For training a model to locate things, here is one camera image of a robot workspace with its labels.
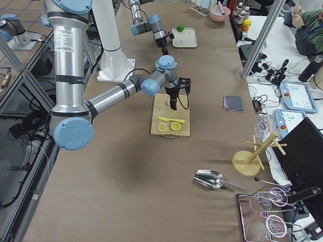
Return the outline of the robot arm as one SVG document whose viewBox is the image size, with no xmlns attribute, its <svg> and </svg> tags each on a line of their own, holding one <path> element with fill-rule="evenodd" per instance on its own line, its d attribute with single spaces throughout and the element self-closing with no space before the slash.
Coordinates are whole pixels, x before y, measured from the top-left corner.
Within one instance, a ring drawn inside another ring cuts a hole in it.
<svg viewBox="0 0 323 242">
<path fill-rule="evenodd" d="M 128 6 L 132 15 L 131 31 L 134 36 L 147 32 L 153 33 L 154 42 L 157 47 L 161 48 L 163 55 L 169 55 L 167 46 L 170 44 L 167 42 L 167 38 L 174 39 L 173 33 L 167 32 L 161 24 L 158 14 L 147 16 L 141 9 L 141 5 L 148 3 L 149 1 L 128 1 Z"/>
<path fill-rule="evenodd" d="M 83 40 L 89 27 L 89 13 L 94 15 L 103 47 L 102 77 L 126 79 L 99 96 L 85 100 Z M 111 1 L 43 1 L 41 18 L 54 33 L 56 105 L 51 110 L 50 131 L 59 147 L 66 150 L 85 147 L 93 137 L 91 120 L 139 91 L 154 96 L 165 88 L 171 109 L 176 109 L 180 82 L 172 56 L 162 55 L 150 74 L 127 77 L 134 64 L 121 51 Z"/>
</svg>

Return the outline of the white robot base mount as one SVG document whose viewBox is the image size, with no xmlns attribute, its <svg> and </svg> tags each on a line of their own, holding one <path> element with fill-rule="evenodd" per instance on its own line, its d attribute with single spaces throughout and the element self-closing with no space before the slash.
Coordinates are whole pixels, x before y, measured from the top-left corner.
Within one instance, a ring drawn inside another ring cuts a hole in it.
<svg viewBox="0 0 323 242">
<path fill-rule="evenodd" d="M 97 80 L 122 82 L 134 69 L 135 59 L 127 58 L 122 52 L 113 2 L 94 0 L 92 11 L 103 47 Z"/>
</svg>

